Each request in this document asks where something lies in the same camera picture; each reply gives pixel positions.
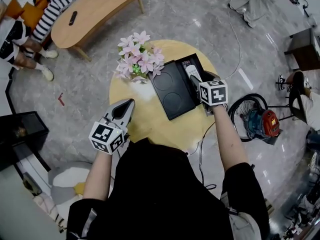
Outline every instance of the wooden coffee table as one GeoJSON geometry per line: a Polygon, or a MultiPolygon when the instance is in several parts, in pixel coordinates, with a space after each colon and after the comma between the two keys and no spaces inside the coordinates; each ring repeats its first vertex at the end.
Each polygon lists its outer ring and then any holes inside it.
{"type": "MultiPolygon", "coordinates": [[[[217,73],[208,58],[189,44],[175,40],[156,40],[151,43],[162,48],[165,62],[196,53],[204,70],[217,73]]],[[[133,142],[148,137],[155,144],[186,151],[194,147],[215,122],[213,116],[206,116],[202,105],[169,121],[150,80],[146,84],[127,83],[113,76],[109,90],[110,104],[129,98],[135,100],[132,120],[128,125],[133,142]]]]}
{"type": "MultiPolygon", "coordinates": [[[[86,60],[91,58],[81,49],[86,39],[108,19],[135,0],[75,0],[54,23],[51,38],[61,49],[74,48],[86,60]],[[77,11],[74,24],[69,26],[71,16],[77,11]]],[[[144,6],[138,0],[141,12],[144,6]]]]}

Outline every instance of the white sock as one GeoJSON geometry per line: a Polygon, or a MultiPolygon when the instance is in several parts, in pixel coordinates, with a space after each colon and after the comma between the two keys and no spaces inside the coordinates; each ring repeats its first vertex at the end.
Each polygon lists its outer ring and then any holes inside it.
{"type": "Polygon", "coordinates": [[[41,65],[38,62],[36,63],[35,70],[43,71],[44,69],[46,69],[44,65],[41,65]]]}
{"type": "Polygon", "coordinates": [[[41,48],[41,51],[39,51],[39,54],[41,54],[43,57],[46,57],[47,51],[43,48],[41,48]]]}

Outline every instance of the black shirt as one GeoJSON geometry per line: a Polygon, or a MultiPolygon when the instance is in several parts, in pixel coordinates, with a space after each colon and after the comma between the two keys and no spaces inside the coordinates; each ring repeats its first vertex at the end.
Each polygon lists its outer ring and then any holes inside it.
{"type": "MultiPolygon", "coordinates": [[[[249,164],[238,164],[226,172],[222,192],[226,191],[232,208],[250,214],[264,239],[268,213],[249,164]]],[[[70,207],[67,239],[85,235],[82,239],[233,239],[228,210],[198,181],[186,154],[147,139],[131,145],[119,160],[113,191],[106,201],[83,199],[70,207]],[[91,211],[96,217],[83,234],[91,211]]]]}

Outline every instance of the marble floor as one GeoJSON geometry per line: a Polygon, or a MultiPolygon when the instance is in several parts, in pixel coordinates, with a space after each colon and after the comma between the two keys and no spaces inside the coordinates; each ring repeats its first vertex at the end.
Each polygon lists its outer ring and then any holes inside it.
{"type": "MultiPolygon", "coordinates": [[[[117,66],[119,39],[146,30],[153,40],[174,39],[188,43],[203,52],[223,79],[236,68],[239,45],[230,21],[241,43],[241,69],[253,89],[237,72],[227,80],[229,105],[248,93],[261,94],[269,105],[285,103],[286,92],[274,84],[279,74],[290,74],[291,58],[284,55],[289,35],[308,27],[304,22],[290,22],[276,7],[256,28],[250,28],[242,17],[228,8],[230,0],[143,0],[145,14],[133,2],[109,20],[93,36],[84,50],[92,57],[87,62],[78,54],[59,49],[57,59],[41,59],[54,73],[47,82],[36,70],[20,70],[13,75],[10,96],[17,113],[37,111],[50,133],[41,156],[50,167],[69,161],[93,161],[95,150],[88,134],[94,121],[100,119],[109,105],[109,85],[117,66]],[[63,107],[57,100],[63,93],[63,107]]],[[[306,73],[311,86],[319,87],[319,70],[306,73]]],[[[278,117],[283,110],[275,110],[278,117]]],[[[255,140],[245,143],[250,163],[264,196],[276,203],[277,196],[290,181],[305,150],[309,127],[300,120],[281,122],[283,133],[274,146],[255,140]]],[[[222,190],[224,172],[214,127],[202,147],[206,184],[217,184],[212,193],[222,190]]],[[[118,156],[114,155],[114,164],[118,156]]],[[[200,179],[199,149],[189,157],[200,179]]]]}

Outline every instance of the black box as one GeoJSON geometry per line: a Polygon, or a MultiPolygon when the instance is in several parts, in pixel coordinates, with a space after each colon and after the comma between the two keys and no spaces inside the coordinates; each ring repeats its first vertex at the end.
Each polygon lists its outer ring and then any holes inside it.
{"type": "Polygon", "coordinates": [[[204,69],[195,53],[167,62],[164,69],[161,70],[161,75],[157,75],[155,78],[153,78],[152,72],[148,73],[169,120],[193,110],[200,104],[196,90],[182,65],[182,62],[185,61],[190,61],[203,79],[204,69]]]}

